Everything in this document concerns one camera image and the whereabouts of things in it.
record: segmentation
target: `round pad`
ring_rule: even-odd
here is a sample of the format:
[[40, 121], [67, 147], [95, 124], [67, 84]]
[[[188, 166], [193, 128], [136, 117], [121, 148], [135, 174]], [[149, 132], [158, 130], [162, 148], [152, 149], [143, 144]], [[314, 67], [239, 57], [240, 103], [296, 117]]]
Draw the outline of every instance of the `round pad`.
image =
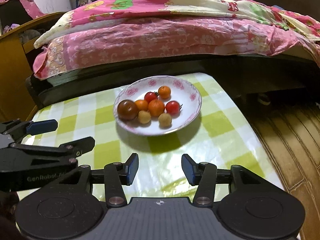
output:
[[221, 200], [218, 215], [236, 234], [272, 240], [298, 234], [305, 211], [299, 200], [286, 193], [236, 191]]
[[35, 192], [18, 204], [15, 217], [27, 236], [66, 239], [87, 232], [102, 214], [99, 200], [88, 193]]

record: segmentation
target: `green checkered tablecloth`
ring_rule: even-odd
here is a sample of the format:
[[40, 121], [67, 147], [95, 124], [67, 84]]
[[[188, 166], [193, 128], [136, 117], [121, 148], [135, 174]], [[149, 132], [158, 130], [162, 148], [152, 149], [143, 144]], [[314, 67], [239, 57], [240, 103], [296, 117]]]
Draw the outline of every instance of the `green checkered tablecloth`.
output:
[[[30, 136], [24, 143], [59, 146], [62, 143], [92, 136], [94, 149], [78, 158], [79, 165], [102, 169], [112, 162], [125, 162], [131, 153], [139, 154], [139, 170], [133, 185], [124, 186], [132, 196], [189, 196], [196, 187], [188, 184], [181, 169], [181, 155], [189, 154], [196, 162], [206, 161], [220, 169], [242, 165], [278, 187], [281, 182], [267, 154], [245, 117], [220, 85], [209, 75], [194, 73], [180, 78], [193, 83], [201, 93], [200, 115], [187, 127], [159, 137], [131, 134], [118, 125], [112, 114], [117, 95], [126, 87], [101, 91], [48, 106], [33, 121], [56, 119], [54, 132]], [[24, 197], [31, 191], [20, 192]], [[104, 200], [103, 185], [95, 185], [93, 194]], [[215, 200], [228, 194], [225, 185], [216, 188]]]

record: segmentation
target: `red cherry tomato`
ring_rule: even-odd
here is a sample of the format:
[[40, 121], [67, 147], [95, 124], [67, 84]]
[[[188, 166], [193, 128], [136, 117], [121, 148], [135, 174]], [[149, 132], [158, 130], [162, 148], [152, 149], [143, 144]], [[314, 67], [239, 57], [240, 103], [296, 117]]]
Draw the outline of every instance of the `red cherry tomato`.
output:
[[165, 109], [168, 114], [174, 115], [179, 113], [182, 105], [180, 105], [177, 101], [170, 101], [165, 105]]
[[144, 100], [146, 100], [148, 103], [154, 99], [158, 99], [158, 95], [155, 92], [148, 92], [144, 96]]

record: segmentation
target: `pink bedsheet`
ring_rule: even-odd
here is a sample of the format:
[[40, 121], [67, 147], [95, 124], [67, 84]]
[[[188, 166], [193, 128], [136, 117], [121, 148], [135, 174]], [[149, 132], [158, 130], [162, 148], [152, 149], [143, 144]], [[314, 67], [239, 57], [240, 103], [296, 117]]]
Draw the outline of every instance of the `pink bedsheet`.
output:
[[[75, 69], [133, 59], [187, 54], [273, 56], [297, 44], [308, 50], [315, 46], [303, 39], [292, 30], [247, 19], [134, 18], [53, 39], [36, 58], [33, 70], [43, 80]], [[313, 49], [312, 53], [318, 54], [319, 49]]]
[[[8, 1], [9, 0], [0, 0], [0, 4], [4, 4]], [[32, 19], [36, 19], [46, 15], [39, 9], [39, 7], [36, 5], [34, 0], [19, 0], [19, 1]]]

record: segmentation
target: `pink blanket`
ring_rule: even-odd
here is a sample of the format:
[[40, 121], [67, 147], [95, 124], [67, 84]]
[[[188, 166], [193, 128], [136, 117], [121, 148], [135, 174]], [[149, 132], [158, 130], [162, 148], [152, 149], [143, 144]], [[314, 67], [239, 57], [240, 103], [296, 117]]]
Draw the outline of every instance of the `pink blanket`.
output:
[[[133, 59], [187, 54], [273, 56], [294, 45], [310, 50], [292, 30], [238, 18], [170, 16], [132, 18], [53, 39], [36, 58], [39, 79], [71, 70]], [[315, 56], [319, 64], [319, 55]]]
[[98, 0], [67, 12], [35, 43], [35, 48], [48, 44], [62, 35], [102, 28], [108, 22], [130, 18], [168, 17], [228, 17], [247, 19], [264, 25], [275, 25], [284, 30], [294, 30], [312, 41], [320, 41], [320, 33], [313, 22], [298, 14], [287, 14], [249, 0]]
[[[4, 4], [8, 1], [9, 0], [0, 0], [0, 4]], [[42, 11], [40, 11], [39, 7], [36, 5], [34, 0], [19, 0], [19, 1], [32, 19], [36, 19], [46, 15]]]

